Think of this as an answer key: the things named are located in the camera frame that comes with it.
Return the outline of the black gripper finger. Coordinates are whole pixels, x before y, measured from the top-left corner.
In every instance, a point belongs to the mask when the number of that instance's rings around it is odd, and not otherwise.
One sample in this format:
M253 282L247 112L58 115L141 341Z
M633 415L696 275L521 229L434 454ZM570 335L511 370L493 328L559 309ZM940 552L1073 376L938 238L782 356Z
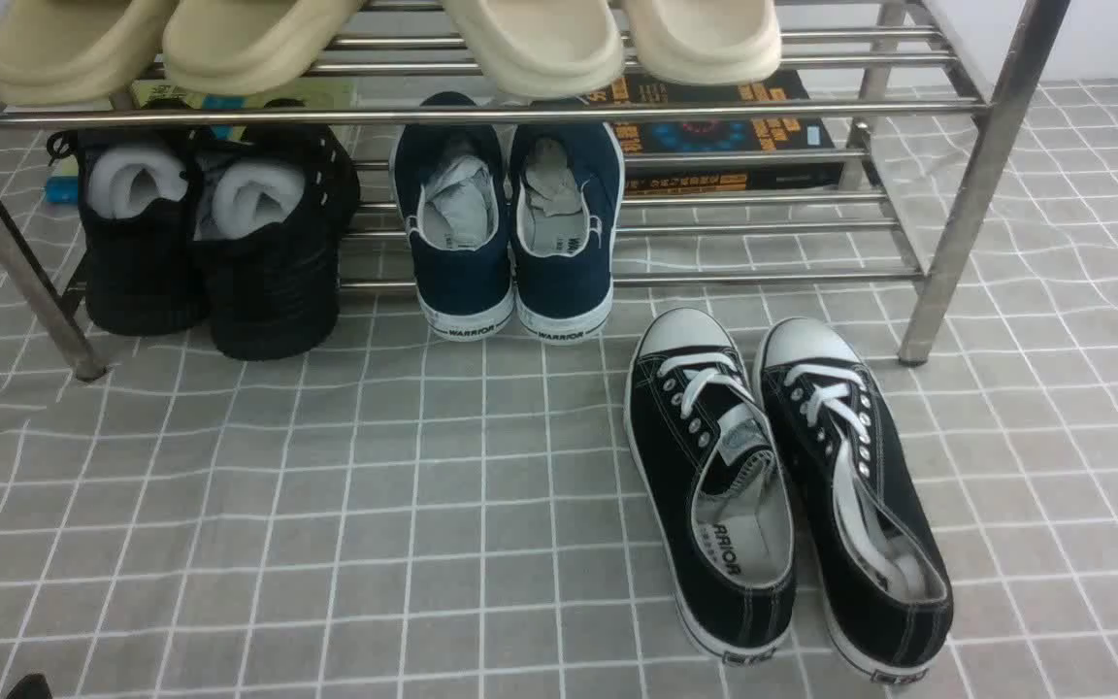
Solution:
M19 678L4 699L53 699L53 690L42 673L30 673Z

